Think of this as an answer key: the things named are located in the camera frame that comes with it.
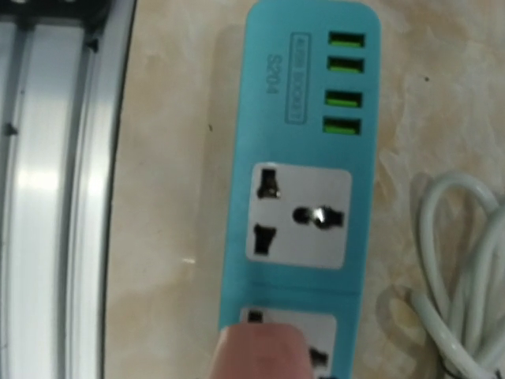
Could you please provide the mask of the teal power strip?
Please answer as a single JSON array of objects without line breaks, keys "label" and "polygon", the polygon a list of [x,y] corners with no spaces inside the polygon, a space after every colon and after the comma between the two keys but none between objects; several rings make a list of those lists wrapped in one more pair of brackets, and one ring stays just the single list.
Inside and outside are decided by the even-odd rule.
[{"label": "teal power strip", "polygon": [[[381,29],[358,2],[260,1],[247,16],[219,327],[298,327],[316,378],[352,373],[372,214]],[[436,206],[461,188],[488,218],[453,295]],[[463,173],[435,178],[415,239],[429,293],[410,303],[445,378],[500,378],[504,207]]]}]

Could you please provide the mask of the pink charger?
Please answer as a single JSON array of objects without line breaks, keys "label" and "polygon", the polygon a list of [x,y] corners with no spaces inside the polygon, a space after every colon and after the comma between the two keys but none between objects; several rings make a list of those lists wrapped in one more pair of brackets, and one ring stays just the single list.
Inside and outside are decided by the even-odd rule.
[{"label": "pink charger", "polygon": [[208,378],[312,378],[302,332],[279,323],[239,323],[220,332]]}]

